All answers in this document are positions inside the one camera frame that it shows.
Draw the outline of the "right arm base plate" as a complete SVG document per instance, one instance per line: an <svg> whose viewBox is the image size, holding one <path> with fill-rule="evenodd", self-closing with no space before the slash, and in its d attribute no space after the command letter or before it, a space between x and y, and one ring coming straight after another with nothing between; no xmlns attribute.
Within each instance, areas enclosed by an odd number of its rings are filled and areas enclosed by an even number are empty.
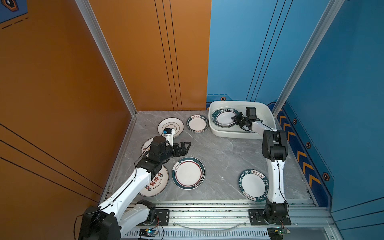
<svg viewBox="0 0 384 240"><path fill-rule="evenodd" d="M290 226L292 224L291 218L285 210L270 210L267 213L266 210L262 209L250 209L248 214L252 226L278 226L281 224Z"/></svg>

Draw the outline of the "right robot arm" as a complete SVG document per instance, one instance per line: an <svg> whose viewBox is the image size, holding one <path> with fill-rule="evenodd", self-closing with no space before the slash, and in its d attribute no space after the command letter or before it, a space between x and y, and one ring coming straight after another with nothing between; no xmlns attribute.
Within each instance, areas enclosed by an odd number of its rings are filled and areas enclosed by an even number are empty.
<svg viewBox="0 0 384 240"><path fill-rule="evenodd" d="M284 165L288 156L286 132L265 125L255 115L244 117L242 113L238 113L232 120L242 130L255 132L263 137L262 154L267 159L270 180L263 217L269 225L283 223L288 219L290 210L284 190Z"/></svg>

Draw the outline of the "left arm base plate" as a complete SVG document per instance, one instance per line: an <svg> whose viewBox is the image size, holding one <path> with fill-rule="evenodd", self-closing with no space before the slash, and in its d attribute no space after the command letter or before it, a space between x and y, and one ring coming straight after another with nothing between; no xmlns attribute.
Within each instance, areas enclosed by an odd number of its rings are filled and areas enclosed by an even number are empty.
<svg viewBox="0 0 384 240"><path fill-rule="evenodd" d="M170 210L169 209L156 209L154 217L150 217L149 220L139 223L137 226L156 226L160 224L161 226L168 226L170 220Z"/></svg>

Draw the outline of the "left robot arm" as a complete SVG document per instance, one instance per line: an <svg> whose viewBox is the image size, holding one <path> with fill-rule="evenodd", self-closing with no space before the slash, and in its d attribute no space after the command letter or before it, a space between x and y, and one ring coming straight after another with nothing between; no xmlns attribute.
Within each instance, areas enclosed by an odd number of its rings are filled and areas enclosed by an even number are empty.
<svg viewBox="0 0 384 240"><path fill-rule="evenodd" d="M186 156L190 142L173 142L173 136L156 136L150 149L135 162L132 175L107 200L98 207L88 207L80 216L81 227L76 240L119 240L138 224L154 220L156 205L149 201L139 201L128 210L139 192L149 185L162 166L171 158Z"/></svg>

